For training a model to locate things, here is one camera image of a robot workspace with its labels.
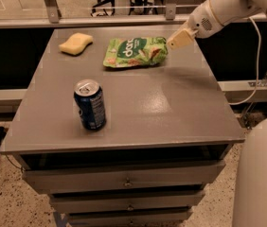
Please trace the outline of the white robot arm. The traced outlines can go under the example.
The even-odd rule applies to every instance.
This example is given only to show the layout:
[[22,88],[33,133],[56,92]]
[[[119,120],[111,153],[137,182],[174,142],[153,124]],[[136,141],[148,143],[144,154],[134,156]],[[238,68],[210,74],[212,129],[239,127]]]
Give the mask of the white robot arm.
[[267,0],[205,0],[167,39],[171,49],[180,48],[195,38],[208,38],[225,26],[263,12],[267,18]]

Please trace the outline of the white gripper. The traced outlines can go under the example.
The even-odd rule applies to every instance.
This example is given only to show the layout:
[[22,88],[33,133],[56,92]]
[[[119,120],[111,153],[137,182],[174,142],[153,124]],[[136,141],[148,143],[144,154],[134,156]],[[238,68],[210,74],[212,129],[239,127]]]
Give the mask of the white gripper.
[[209,38],[221,31],[224,25],[219,21],[212,7],[211,0],[206,0],[191,12],[185,22],[185,28],[173,33],[167,40],[171,49],[191,44],[194,38]]

